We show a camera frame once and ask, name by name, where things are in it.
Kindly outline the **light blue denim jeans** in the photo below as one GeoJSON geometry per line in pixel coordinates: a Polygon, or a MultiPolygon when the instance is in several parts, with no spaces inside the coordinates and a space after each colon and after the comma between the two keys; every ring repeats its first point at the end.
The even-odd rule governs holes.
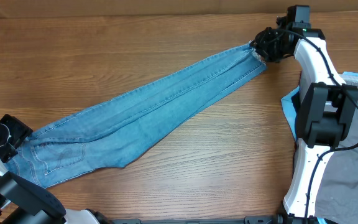
{"type": "Polygon", "coordinates": [[[225,50],[42,127],[6,168],[44,188],[96,169],[123,168],[265,69],[248,44],[225,50]]]}

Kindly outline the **light blue garment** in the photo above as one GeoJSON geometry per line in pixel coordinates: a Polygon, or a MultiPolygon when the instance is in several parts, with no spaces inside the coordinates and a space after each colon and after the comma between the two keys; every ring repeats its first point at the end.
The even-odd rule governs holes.
{"type": "MultiPolygon", "coordinates": [[[[343,72],[339,75],[342,79],[348,82],[358,82],[358,73],[354,72],[343,72]]],[[[282,110],[285,115],[285,118],[291,129],[291,133],[294,137],[294,140],[297,140],[296,131],[295,131],[295,119],[297,111],[300,107],[299,100],[299,87],[296,87],[294,90],[289,92],[288,95],[284,96],[281,99],[282,110]]]]}

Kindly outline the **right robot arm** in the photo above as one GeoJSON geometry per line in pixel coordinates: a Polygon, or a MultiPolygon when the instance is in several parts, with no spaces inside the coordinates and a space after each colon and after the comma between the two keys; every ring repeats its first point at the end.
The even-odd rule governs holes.
{"type": "Polygon", "coordinates": [[[246,223],[317,223],[316,196],[331,156],[349,133],[358,111],[358,89],[338,75],[323,31],[310,23],[310,7],[294,5],[267,27],[251,46],[266,62],[294,57],[302,67],[295,115],[297,150],[290,189],[276,215],[249,217],[246,223]]]}

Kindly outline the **grey trousers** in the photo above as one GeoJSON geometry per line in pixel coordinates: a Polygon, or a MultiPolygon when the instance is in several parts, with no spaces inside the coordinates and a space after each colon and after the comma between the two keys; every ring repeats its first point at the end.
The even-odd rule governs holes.
{"type": "Polygon", "coordinates": [[[316,196],[315,215],[336,223],[358,223],[358,147],[330,157],[316,196]]]}

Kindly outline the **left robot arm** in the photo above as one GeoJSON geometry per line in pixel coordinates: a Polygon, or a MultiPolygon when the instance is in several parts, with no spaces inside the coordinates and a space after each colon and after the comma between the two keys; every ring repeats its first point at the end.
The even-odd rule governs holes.
{"type": "Polygon", "coordinates": [[[8,171],[5,163],[17,155],[17,148],[33,130],[17,118],[5,114],[0,119],[0,216],[9,203],[17,208],[4,223],[69,224],[111,221],[94,210],[70,210],[48,190],[8,171]]]}

